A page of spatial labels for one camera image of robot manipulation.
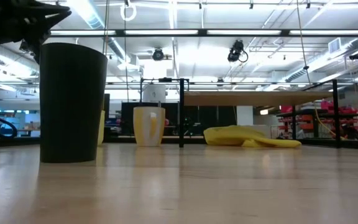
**yellow cup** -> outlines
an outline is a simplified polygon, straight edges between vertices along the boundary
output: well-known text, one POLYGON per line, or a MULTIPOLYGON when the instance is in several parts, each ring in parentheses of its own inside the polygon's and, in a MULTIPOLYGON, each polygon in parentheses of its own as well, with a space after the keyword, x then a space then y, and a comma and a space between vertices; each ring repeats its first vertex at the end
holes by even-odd
POLYGON ((134 108, 134 131, 138 146, 159 146, 165 126, 165 109, 151 106, 134 108))

